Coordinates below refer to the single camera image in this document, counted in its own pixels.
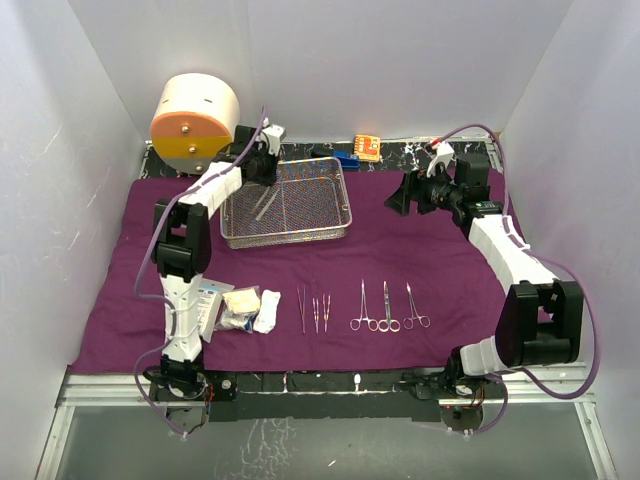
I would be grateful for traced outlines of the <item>metal scalpel handle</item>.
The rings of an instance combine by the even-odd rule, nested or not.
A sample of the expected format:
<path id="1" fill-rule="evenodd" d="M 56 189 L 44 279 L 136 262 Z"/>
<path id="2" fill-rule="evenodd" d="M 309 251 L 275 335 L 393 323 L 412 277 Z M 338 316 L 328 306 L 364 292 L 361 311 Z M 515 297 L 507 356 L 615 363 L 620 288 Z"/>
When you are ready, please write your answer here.
<path id="1" fill-rule="evenodd" d="M 265 192 L 261 195 L 256 205 L 250 211 L 251 214 L 254 214 L 256 216 L 262 216 L 261 211 L 268 207 L 267 197 L 271 194 L 272 191 L 273 191 L 272 187 L 268 187 L 265 190 Z"/>
<path id="2" fill-rule="evenodd" d="M 258 215 L 255 217 L 256 221 L 261 221 L 261 219 L 265 216 L 271 205 L 275 202 L 277 196 L 279 194 L 279 189 L 277 189 L 269 198 L 269 200 L 265 203 L 263 208 L 260 210 Z"/>

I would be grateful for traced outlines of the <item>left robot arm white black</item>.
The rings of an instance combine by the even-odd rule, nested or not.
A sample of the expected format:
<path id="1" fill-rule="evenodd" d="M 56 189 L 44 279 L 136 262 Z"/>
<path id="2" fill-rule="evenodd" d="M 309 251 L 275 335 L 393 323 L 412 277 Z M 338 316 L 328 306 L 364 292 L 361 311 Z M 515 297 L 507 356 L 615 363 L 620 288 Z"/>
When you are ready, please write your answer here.
<path id="1" fill-rule="evenodd" d="M 194 399 L 206 389 L 203 343 L 214 330 L 215 309 L 205 305 L 203 274 L 211 256 L 210 220 L 222 204 L 246 182 L 271 186 L 276 181 L 285 128 L 264 121 L 259 129 L 237 126 L 234 140 L 207 161 L 201 176 L 175 201 L 156 203 L 150 258 L 159 274 L 165 304 L 165 345 L 159 370 L 145 377 L 176 396 Z"/>

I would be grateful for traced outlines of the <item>beige bandage roll packet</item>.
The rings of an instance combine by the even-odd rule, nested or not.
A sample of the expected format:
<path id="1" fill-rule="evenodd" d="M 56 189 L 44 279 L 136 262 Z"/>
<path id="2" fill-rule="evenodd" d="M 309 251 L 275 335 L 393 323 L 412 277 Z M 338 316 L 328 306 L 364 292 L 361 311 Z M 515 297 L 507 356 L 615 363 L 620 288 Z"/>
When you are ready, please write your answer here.
<path id="1" fill-rule="evenodd" d="M 254 287 L 226 292 L 223 294 L 223 300 L 233 314 L 250 314 L 261 307 L 259 291 Z"/>

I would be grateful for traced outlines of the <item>white gauze packet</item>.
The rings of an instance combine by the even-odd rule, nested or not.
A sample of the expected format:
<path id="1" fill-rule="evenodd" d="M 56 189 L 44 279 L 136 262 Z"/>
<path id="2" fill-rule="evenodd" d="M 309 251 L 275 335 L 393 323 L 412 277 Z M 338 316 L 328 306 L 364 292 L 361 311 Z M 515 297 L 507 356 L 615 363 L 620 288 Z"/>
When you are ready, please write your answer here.
<path id="1" fill-rule="evenodd" d="M 234 289 L 233 285 L 203 278 L 199 287 L 198 320 L 199 335 L 211 342 L 215 323 L 222 305 L 223 294 Z"/>

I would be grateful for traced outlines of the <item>round white drawer box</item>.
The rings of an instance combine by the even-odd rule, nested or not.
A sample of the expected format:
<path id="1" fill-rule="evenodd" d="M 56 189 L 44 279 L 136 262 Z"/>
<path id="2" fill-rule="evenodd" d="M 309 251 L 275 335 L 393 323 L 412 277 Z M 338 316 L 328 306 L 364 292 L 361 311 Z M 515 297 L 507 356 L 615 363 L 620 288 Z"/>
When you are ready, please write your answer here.
<path id="1" fill-rule="evenodd" d="M 233 89 L 209 74 L 184 73 L 170 78 L 150 124 L 158 156 L 171 168 L 201 174 L 233 140 L 240 105 Z"/>

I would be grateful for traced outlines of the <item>wide metal tweezers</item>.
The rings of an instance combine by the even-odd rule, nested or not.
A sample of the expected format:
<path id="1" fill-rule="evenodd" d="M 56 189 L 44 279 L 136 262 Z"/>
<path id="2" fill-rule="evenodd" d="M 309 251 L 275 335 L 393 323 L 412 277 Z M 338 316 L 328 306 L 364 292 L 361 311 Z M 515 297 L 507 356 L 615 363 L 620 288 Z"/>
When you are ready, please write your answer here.
<path id="1" fill-rule="evenodd" d="M 320 320 L 320 308 L 319 308 L 319 299 L 318 297 L 312 298 L 312 312 L 313 312 L 313 321 L 315 327 L 315 333 L 319 333 L 319 320 Z"/>

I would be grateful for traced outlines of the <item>thin metal tweezers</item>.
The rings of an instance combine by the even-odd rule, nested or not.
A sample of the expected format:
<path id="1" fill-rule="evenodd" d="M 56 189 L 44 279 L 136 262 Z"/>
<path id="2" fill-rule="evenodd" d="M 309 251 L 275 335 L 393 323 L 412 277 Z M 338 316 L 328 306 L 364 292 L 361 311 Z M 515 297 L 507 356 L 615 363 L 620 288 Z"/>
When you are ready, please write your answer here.
<path id="1" fill-rule="evenodd" d="M 300 320 L 301 320 L 301 331 L 302 331 L 302 334 L 305 335 L 306 334 L 306 286 L 303 285 L 302 287 L 297 287 L 296 291 L 297 291 L 297 300 L 298 300 L 298 307 L 299 307 Z"/>

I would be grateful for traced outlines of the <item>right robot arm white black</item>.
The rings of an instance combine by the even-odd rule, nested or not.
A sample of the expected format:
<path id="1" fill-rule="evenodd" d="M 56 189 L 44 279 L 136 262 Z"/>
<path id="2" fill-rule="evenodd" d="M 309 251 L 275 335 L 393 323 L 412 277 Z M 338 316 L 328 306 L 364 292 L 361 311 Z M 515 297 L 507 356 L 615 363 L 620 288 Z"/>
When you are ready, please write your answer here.
<path id="1" fill-rule="evenodd" d="M 490 197 L 489 161 L 475 154 L 457 158 L 454 173 L 442 161 L 405 173 L 386 207 L 402 216 L 415 204 L 420 214 L 451 213 L 467 240 L 483 255 L 505 291 L 495 333 L 454 348 L 436 378 L 440 388 L 466 397 L 488 375 L 527 366 L 577 360 L 584 293 L 562 281 L 529 254 L 502 202 Z"/>

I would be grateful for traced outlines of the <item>purple cloth wrap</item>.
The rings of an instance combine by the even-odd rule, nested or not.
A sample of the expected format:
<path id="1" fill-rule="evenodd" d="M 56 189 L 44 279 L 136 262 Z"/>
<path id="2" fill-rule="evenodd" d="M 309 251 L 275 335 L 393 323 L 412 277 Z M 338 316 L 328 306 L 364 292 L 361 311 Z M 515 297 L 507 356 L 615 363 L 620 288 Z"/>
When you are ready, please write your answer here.
<path id="1" fill-rule="evenodd" d="M 233 250 L 212 236 L 209 279 L 237 287 L 278 291 L 277 323 L 268 334 L 221 331 L 204 346 L 209 370 L 233 372 L 386 370 L 442 366 L 452 349 L 491 336 L 505 293 L 482 254 L 446 211 L 397 215 L 384 206 L 398 187 L 399 172 L 348 173 L 353 220 L 340 239 Z M 89 315 L 76 374 L 129 373 L 157 362 L 164 312 L 155 295 L 159 277 L 149 270 L 141 289 L 134 282 L 152 233 L 155 203 L 185 190 L 186 178 L 148 178 L 132 185 L 106 280 Z M 368 314 L 384 318 L 387 281 L 398 333 L 354 332 L 365 281 Z M 403 328 L 410 313 L 406 283 L 429 328 Z M 306 286 L 306 334 L 301 331 L 297 287 Z M 328 332 L 322 297 L 331 295 Z M 312 298 L 318 297 L 319 333 Z"/>

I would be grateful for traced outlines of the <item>wire mesh metal tray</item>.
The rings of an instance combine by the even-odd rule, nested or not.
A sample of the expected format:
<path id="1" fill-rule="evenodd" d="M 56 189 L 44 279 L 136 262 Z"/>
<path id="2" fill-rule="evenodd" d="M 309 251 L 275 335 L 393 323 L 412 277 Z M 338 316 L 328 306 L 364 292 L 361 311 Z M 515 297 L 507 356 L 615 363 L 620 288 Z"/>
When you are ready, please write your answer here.
<path id="1" fill-rule="evenodd" d="M 220 233 L 232 249 L 338 239 L 352 212 L 340 162 L 333 157 L 293 160 L 277 167 L 275 202 L 261 221 L 250 211 L 268 188 L 246 183 L 220 209 Z"/>

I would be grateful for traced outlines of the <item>metal surgical scissors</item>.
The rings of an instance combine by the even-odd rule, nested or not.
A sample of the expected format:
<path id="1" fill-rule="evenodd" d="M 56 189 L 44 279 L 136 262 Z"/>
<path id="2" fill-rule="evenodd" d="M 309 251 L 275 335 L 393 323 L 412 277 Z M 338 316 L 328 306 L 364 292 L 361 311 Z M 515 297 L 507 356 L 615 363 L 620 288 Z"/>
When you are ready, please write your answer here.
<path id="1" fill-rule="evenodd" d="M 378 321 L 378 330 L 387 333 L 398 333 L 401 329 L 399 320 L 392 316 L 391 299 L 387 281 L 383 282 L 384 318 Z"/>

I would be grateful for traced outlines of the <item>small blue white packet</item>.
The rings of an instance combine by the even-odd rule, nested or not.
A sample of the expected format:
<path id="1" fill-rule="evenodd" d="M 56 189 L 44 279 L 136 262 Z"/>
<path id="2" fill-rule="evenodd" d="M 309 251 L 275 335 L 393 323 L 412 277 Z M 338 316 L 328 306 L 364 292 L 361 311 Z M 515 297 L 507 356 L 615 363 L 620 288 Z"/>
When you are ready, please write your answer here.
<path id="1" fill-rule="evenodd" d="M 249 313 L 234 313 L 225 308 L 214 326 L 215 331 L 240 330 L 245 333 L 254 331 L 254 322 L 258 311 Z"/>

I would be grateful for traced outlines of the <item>metal forceps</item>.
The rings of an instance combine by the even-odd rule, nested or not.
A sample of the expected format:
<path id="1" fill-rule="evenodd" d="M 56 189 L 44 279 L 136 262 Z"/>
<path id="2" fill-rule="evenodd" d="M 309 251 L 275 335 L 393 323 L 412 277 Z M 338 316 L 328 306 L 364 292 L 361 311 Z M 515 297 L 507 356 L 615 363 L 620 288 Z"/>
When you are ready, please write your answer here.
<path id="1" fill-rule="evenodd" d="M 410 313 L 403 319 L 403 328 L 406 330 L 412 330 L 415 328 L 416 324 L 418 324 L 422 328 L 429 328 L 431 326 L 431 319 L 427 315 L 421 315 L 418 313 L 413 291 L 409 283 L 406 283 L 406 290 Z"/>
<path id="2" fill-rule="evenodd" d="M 378 322 L 375 319 L 372 319 L 368 314 L 366 286 L 364 280 L 361 280 L 359 316 L 350 320 L 349 327 L 354 332 L 360 331 L 364 328 L 368 329 L 371 332 L 377 332 L 379 330 Z"/>

